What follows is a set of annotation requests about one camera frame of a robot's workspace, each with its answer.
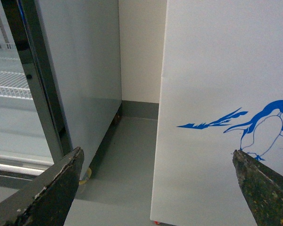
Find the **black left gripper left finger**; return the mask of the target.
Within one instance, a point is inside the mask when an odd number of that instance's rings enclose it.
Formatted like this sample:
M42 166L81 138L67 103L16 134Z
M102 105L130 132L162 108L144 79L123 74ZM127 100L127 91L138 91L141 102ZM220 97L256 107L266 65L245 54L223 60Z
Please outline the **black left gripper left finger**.
M0 202L0 226L62 226L75 198L84 153L75 148Z

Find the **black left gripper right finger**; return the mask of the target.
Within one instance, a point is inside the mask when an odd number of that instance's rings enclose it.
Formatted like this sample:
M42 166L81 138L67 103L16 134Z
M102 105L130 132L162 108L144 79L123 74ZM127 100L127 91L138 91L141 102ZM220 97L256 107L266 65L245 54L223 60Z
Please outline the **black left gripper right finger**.
M283 226L283 176L242 150L233 153L240 190L258 226Z

